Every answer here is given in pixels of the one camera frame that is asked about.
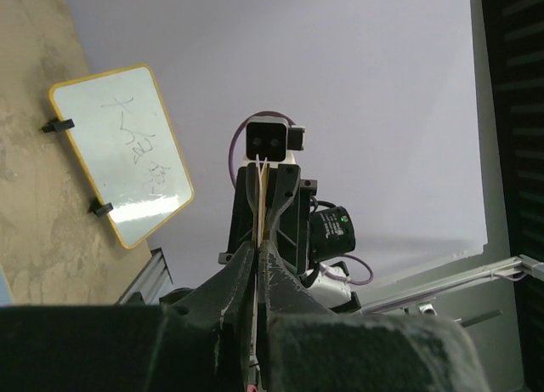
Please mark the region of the gold credit card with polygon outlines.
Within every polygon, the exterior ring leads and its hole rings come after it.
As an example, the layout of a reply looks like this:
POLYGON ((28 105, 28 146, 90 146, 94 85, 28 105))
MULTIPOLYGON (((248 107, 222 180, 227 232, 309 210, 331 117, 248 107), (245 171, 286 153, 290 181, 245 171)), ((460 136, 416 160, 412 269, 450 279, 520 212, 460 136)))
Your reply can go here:
POLYGON ((266 218, 266 196, 268 186, 268 167, 266 159, 260 165, 259 170, 259 211, 258 211, 258 245, 264 240, 265 218, 266 218))

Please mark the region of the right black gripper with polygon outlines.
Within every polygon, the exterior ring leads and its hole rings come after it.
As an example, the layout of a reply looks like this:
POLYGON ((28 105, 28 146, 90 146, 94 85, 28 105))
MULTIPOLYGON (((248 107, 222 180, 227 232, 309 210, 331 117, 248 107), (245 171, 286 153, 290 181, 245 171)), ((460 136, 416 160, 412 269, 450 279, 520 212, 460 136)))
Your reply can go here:
MULTIPOLYGON (((268 167, 264 173, 265 240, 272 241, 286 268, 301 275, 309 264, 309 219, 311 197, 317 193, 315 179, 303 179, 296 164, 268 167)), ((218 262, 227 264, 242 243, 258 240, 259 173, 257 164, 237 172, 227 249, 218 262)))

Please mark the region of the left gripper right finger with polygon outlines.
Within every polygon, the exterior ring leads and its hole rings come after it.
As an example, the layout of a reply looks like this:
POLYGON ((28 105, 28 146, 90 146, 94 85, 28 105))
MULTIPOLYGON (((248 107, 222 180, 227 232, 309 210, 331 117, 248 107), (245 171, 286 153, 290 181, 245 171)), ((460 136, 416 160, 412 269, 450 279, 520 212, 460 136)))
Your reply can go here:
POLYGON ((258 256, 258 358, 268 391, 487 391, 477 352, 456 323, 420 315, 337 315, 285 267, 258 256))

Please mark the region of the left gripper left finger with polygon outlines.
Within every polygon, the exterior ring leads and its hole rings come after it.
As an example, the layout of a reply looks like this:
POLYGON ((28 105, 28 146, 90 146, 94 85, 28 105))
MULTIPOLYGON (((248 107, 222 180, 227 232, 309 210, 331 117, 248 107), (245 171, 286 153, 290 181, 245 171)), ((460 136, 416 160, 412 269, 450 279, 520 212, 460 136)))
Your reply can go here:
POLYGON ((245 390, 255 255, 170 305, 2 308, 2 390, 245 390))

